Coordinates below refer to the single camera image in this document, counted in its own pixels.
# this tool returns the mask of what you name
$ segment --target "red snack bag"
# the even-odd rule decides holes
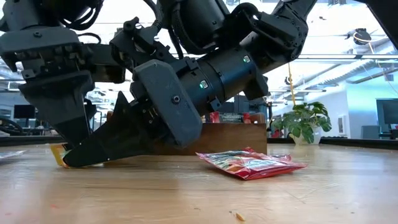
[[[244,180],[254,180],[271,177],[278,174],[286,174],[306,167],[306,164],[291,162],[288,156],[268,156],[257,153],[251,148],[243,151],[228,151],[220,153],[201,154],[200,159],[213,164],[215,167]]]

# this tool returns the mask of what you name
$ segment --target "food crumb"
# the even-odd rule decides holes
[[[236,218],[242,222],[245,221],[245,219],[243,218],[243,216],[241,214],[239,214],[238,212],[235,214]]]

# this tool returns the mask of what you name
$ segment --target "potted plant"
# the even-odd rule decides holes
[[[287,128],[296,144],[319,144],[322,130],[331,130],[328,111],[320,102],[294,105],[293,111],[277,118],[272,126],[279,130]]]

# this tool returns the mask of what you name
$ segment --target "computer monitor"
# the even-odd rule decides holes
[[[398,124],[398,100],[386,100],[383,102],[384,123]]]
[[[15,119],[35,118],[36,108],[32,105],[14,105]]]

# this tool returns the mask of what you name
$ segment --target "wooden tabletop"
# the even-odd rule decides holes
[[[398,151],[269,145],[308,167],[242,181],[193,156],[57,167],[48,146],[0,162],[0,223],[395,223]]]

